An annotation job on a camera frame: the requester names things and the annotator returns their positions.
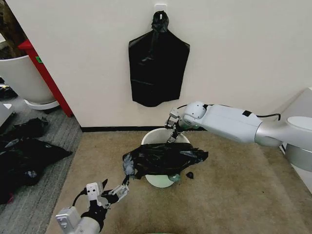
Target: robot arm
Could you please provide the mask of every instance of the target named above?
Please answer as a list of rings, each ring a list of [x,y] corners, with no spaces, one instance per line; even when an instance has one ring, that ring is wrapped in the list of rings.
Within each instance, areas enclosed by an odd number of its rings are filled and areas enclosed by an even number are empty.
[[[88,211],[81,216],[74,206],[75,201],[73,206],[64,208],[56,215],[56,220],[64,234],[98,234],[102,230],[106,213],[111,204],[122,200],[129,191],[129,180],[127,179],[113,190],[103,191],[106,183],[107,180],[103,183],[87,184],[80,193],[88,195],[90,203]]]
[[[256,142],[264,146],[279,146],[282,142],[312,151],[312,118],[290,117],[286,121],[263,122],[254,113],[223,105],[188,104],[183,113],[177,109],[170,116],[178,118],[173,124],[173,142],[180,132],[202,127],[219,136],[237,142]]]

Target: black plastic bag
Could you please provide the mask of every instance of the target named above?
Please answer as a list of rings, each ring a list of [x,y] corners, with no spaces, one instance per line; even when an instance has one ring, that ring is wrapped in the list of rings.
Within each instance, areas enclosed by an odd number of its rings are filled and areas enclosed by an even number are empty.
[[[147,107],[180,97],[190,45],[171,33],[168,24],[166,13],[158,11],[153,30],[129,42],[132,100]]]
[[[175,175],[190,165],[203,162],[208,152],[189,143],[145,144],[122,157],[126,176]]]
[[[45,133],[47,125],[48,121],[44,117],[41,119],[33,118],[23,124],[14,125],[12,130],[0,136],[0,147],[22,137],[41,137]]]
[[[0,87],[0,98],[13,98],[13,97],[17,97],[17,94],[13,91],[13,89],[10,86]]]
[[[15,139],[0,153],[0,198],[22,185],[34,185],[44,168],[72,152],[37,139]]]

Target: red pillar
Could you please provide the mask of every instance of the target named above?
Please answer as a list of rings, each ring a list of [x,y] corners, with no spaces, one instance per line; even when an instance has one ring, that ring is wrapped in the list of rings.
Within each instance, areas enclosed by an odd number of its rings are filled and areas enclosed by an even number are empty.
[[[42,63],[40,57],[38,56],[37,52],[35,51],[33,45],[30,43],[29,40],[24,41],[22,44],[18,46],[20,50],[25,50],[28,56],[30,57],[31,61],[34,63],[35,67],[41,74],[43,80],[46,82],[48,87],[50,88],[52,94],[54,95],[55,99],[58,101],[59,105],[65,112],[68,117],[73,116],[73,112],[70,109],[69,105],[67,104],[65,98],[63,97],[62,93],[60,92],[59,88],[55,84],[54,80],[52,79],[50,73],[45,68],[44,64]]]

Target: carpet floor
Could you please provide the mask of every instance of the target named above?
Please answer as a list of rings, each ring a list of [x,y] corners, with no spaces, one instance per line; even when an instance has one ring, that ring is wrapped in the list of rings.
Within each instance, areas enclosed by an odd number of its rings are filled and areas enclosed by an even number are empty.
[[[47,133],[39,138],[74,153],[48,166],[38,184],[21,187],[14,193],[13,202],[0,205],[1,234],[43,234],[50,221],[68,169],[74,158],[82,132],[75,117],[68,118],[61,109],[50,114],[30,109],[20,97],[1,100],[13,105],[16,114],[8,119],[2,130],[10,129],[31,118],[45,117]]]
[[[59,196],[47,234],[59,233],[54,215],[87,183],[108,178],[106,189],[124,179],[122,155],[146,132],[84,133]],[[279,149],[238,144],[208,132],[187,132],[209,151],[203,163],[181,173],[181,181],[160,189],[145,178],[130,181],[130,192],[106,215],[104,234],[308,234],[312,196]],[[194,173],[194,179],[185,174]],[[87,198],[77,201],[80,213]]]

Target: black baseboard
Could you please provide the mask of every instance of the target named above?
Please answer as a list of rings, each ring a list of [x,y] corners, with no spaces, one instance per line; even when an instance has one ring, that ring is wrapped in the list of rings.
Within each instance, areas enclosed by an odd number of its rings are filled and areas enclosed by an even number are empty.
[[[122,127],[80,127],[83,133],[91,132],[115,132],[115,131],[151,131],[163,126],[122,126]],[[205,131],[203,128],[191,129],[191,131]]]

